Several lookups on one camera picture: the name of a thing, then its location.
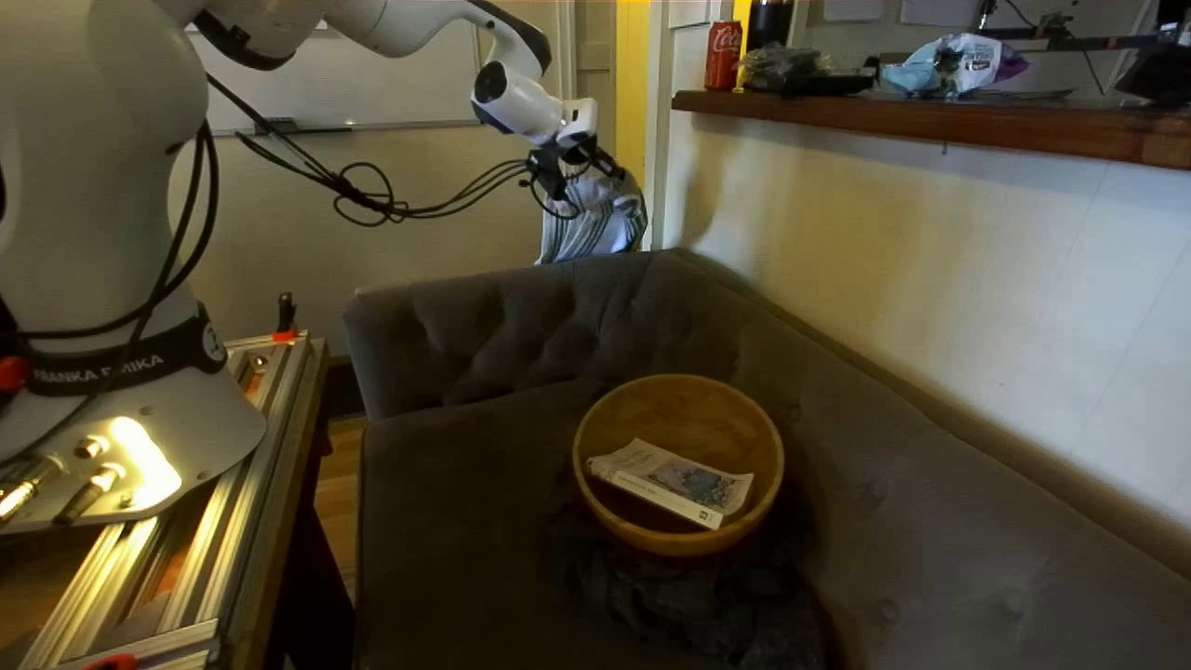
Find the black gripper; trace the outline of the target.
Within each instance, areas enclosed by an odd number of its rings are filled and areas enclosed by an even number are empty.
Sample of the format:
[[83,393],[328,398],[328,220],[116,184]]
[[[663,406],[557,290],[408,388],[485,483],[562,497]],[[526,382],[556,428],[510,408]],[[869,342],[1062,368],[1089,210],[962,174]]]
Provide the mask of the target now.
[[576,134],[531,147],[526,184],[540,205],[602,205],[629,184],[629,172],[593,134]]

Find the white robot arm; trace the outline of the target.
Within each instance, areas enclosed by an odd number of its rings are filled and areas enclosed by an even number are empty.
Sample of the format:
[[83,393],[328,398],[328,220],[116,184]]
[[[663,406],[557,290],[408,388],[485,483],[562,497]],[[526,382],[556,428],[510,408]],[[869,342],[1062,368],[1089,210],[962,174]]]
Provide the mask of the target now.
[[29,363],[0,413],[11,533],[153,517],[263,441],[166,220],[175,156],[214,147],[192,43],[271,70],[324,27],[408,54],[451,23],[494,36],[485,121],[597,147],[597,104],[545,88],[547,36],[494,0],[0,0],[0,290]]

